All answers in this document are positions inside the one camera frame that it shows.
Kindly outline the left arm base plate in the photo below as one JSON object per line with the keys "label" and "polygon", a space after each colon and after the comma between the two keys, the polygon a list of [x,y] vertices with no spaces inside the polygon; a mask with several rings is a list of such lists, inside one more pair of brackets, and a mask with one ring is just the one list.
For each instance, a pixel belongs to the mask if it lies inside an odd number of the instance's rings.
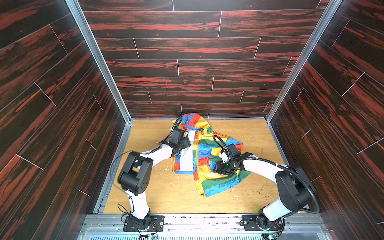
{"label": "left arm base plate", "polygon": [[162,232],[165,216],[150,215],[144,219],[127,216],[124,222],[123,232]]}

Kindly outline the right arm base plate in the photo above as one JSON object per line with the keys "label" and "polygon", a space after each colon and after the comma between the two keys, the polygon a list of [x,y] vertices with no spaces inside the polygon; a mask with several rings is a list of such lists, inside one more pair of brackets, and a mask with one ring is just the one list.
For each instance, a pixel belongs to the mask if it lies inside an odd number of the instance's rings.
{"label": "right arm base plate", "polygon": [[270,221],[268,218],[259,215],[243,215],[240,226],[244,227],[245,231],[281,232],[285,223],[286,219],[283,217]]}

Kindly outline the rainbow striped hooded jacket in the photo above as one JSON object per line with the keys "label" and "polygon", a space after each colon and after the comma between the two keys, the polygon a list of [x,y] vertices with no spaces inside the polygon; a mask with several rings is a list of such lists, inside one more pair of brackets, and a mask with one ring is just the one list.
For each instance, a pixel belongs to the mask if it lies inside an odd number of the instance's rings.
{"label": "rainbow striped hooded jacket", "polygon": [[219,136],[228,146],[234,144],[241,150],[243,144],[229,136],[215,132],[210,124],[199,114],[190,113],[181,116],[181,128],[188,132],[191,146],[173,157],[173,172],[182,175],[192,175],[196,189],[202,197],[211,197],[229,190],[251,173],[236,171],[231,176],[214,173],[216,163],[221,160],[222,148],[215,143],[213,136]]}

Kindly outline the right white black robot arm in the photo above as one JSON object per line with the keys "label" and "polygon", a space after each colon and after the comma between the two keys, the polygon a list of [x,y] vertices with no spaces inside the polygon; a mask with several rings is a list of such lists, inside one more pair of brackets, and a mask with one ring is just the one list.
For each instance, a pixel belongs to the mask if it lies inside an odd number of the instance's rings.
{"label": "right white black robot arm", "polygon": [[261,231],[281,233],[287,217],[298,212],[320,212],[316,189],[300,166],[281,165],[248,152],[242,154],[234,144],[222,147],[219,157],[221,160],[213,170],[217,174],[232,176],[247,171],[277,185],[279,198],[259,210],[252,220],[242,219],[241,225],[245,228],[256,226]]}

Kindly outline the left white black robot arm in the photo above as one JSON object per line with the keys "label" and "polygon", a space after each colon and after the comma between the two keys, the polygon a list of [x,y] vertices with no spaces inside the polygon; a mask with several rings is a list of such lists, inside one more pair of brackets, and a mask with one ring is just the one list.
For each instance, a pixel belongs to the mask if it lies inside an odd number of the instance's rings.
{"label": "left white black robot arm", "polygon": [[158,143],[158,146],[144,153],[131,151],[117,177],[117,182],[130,201],[130,212],[125,220],[125,231],[156,230],[147,204],[146,189],[150,183],[152,169],[160,162],[180,156],[192,146],[190,131],[175,129]]}

